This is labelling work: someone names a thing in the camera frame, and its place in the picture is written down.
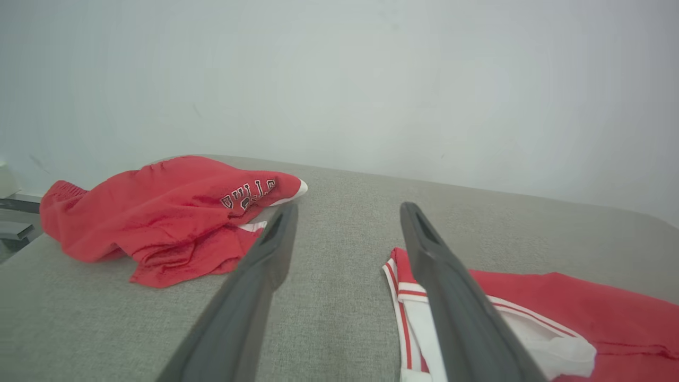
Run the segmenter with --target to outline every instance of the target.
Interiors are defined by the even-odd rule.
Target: folded cloth
[[[382,268],[401,339],[401,380],[447,381],[429,299],[413,278],[406,251],[394,249]],[[488,299],[548,379],[592,373],[596,349],[578,332],[511,300]]]
[[[412,278],[406,251],[394,249],[389,261],[393,262],[392,266],[397,264],[399,296],[416,296],[417,288],[422,287]],[[586,338],[596,348],[595,367],[589,381],[677,380],[678,305],[561,273],[516,275],[473,270],[469,272],[548,377],[554,374],[545,369],[545,361],[558,360],[552,356],[568,351],[569,345],[563,340],[556,343],[550,341],[550,345],[557,345],[555,348],[544,347],[544,343],[540,345],[535,341],[527,343],[523,339],[526,338],[525,332],[517,331],[518,317],[532,317],[538,319],[537,323],[548,330],[556,329],[573,338]],[[558,362],[548,366],[552,368],[556,365],[564,364]],[[568,370],[556,381],[583,380],[582,377],[575,376],[581,374],[573,372],[574,369]]]
[[[120,173],[91,191],[58,181],[40,216],[64,253],[84,262],[128,254],[139,264],[130,282],[163,288],[234,270],[263,228],[246,223],[306,190],[286,173],[183,156]]]
[[[486,294],[557,319],[587,338],[597,349],[590,381],[679,380],[679,305],[561,273],[470,272]]]

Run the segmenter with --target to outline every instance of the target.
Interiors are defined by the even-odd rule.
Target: white stripe
[[[248,232],[257,232],[260,228],[265,228],[266,227],[266,221],[259,222],[259,223],[252,223],[252,224],[241,224],[238,226],[242,230],[246,230]]]
[[[432,382],[428,372],[401,368],[401,382]]]
[[[389,261],[386,262],[387,264],[391,265],[391,269],[394,271],[394,278],[396,279],[396,282],[399,282],[399,273],[398,273],[398,268],[396,267],[396,262],[394,259],[389,259]],[[391,279],[391,276],[389,275],[389,270],[387,269],[387,278]]]
[[[399,306],[399,301],[396,299],[396,288],[394,288],[394,283],[391,280],[391,273],[389,272],[389,266],[383,265],[382,270],[386,275],[386,281],[389,284],[389,290],[391,291],[391,301],[394,304],[394,312],[396,313],[396,326],[399,329],[399,342],[401,343],[401,368],[406,368],[408,366],[408,359],[405,353],[405,334],[403,333],[403,322],[401,321],[401,308]],[[396,267],[393,267],[394,276],[396,277]]]
[[[299,183],[299,189],[297,190],[297,193],[295,194],[295,196],[293,196],[292,198],[285,198],[285,199],[280,199],[279,201],[275,201],[275,202],[271,203],[269,205],[269,207],[273,207],[274,205],[281,205],[285,202],[289,202],[293,199],[299,198],[300,196],[304,195],[306,193],[306,191],[309,190],[309,186],[307,186],[306,183],[304,182],[304,180],[302,180],[302,179],[300,179],[299,182],[300,182]]]
[[[401,290],[409,290],[409,291],[412,291],[412,292],[426,293],[426,289],[424,289],[420,284],[416,284],[416,283],[401,282],[401,283],[399,283],[399,291],[401,291]]]
[[[490,300],[490,302],[492,302],[493,305],[502,304],[502,305],[506,305],[506,306],[512,308],[512,309],[507,309],[507,308],[503,308],[503,307],[495,307],[495,309],[497,309],[498,311],[504,311],[504,312],[507,312],[507,313],[513,313],[513,314],[516,314],[516,315],[520,315],[521,317],[529,319],[529,320],[533,321],[534,323],[536,323],[536,324],[538,324],[538,325],[540,325],[540,326],[542,326],[546,329],[549,329],[549,331],[551,331],[555,334],[558,334],[560,337],[563,337],[564,333],[559,332],[558,330],[556,330],[554,328],[550,328],[549,325],[552,325],[556,328],[559,328],[560,330],[563,330],[564,332],[571,334],[573,337],[584,339],[580,334],[576,333],[575,331],[573,331],[573,330],[571,330],[571,329],[559,324],[558,322],[553,321],[553,320],[551,320],[551,319],[549,319],[549,318],[547,318],[543,315],[539,315],[538,313],[535,313],[535,312],[531,311],[530,309],[524,308],[521,305],[517,305],[513,302],[509,302],[507,300],[503,300],[501,298],[497,298],[497,297],[493,297],[493,296],[488,296],[488,300]]]
[[[436,325],[429,304],[407,301],[403,305],[406,317],[414,329],[413,335],[417,338],[418,349],[429,367],[432,381],[447,381]]]
[[[420,346],[418,340],[415,338],[413,326],[410,324],[408,312],[405,312],[405,319],[408,321],[408,336],[410,336],[410,360],[412,369],[415,371],[422,371],[422,358],[420,355]]]
[[[418,301],[418,302],[425,302],[429,303],[429,297],[426,296],[413,296],[412,294],[406,294],[406,293],[399,293],[399,301],[405,302],[405,301]]]

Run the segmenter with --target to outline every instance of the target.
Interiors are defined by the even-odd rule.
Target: red fabric
[[[285,173],[184,156],[120,173],[91,191],[58,181],[40,216],[64,253],[84,262],[128,254],[139,264],[130,281],[162,288],[234,270],[259,234],[237,226],[291,198],[300,184]]]
[[[416,283],[407,252],[396,248],[399,282]],[[679,305],[561,273],[469,271],[489,295],[550,317],[597,349],[589,378],[555,381],[679,381]]]

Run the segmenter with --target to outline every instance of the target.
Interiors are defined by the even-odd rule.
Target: white wall
[[[641,211],[679,226],[679,1],[0,5],[25,192],[228,154]]]

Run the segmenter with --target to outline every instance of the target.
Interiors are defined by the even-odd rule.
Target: gray upholstered table
[[[679,302],[679,230],[549,199],[295,164],[211,156],[294,174],[290,272],[275,293],[258,379],[394,380],[399,340],[380,270],[403,245],[399,205],[421,206],[470,268],[558,271]],[[265,211],[257,220],[265,220]],[[0,380],[149,381],[226,276],[166,289],[128,283],[135,263],[84,264],[42,235],[0,266]]]

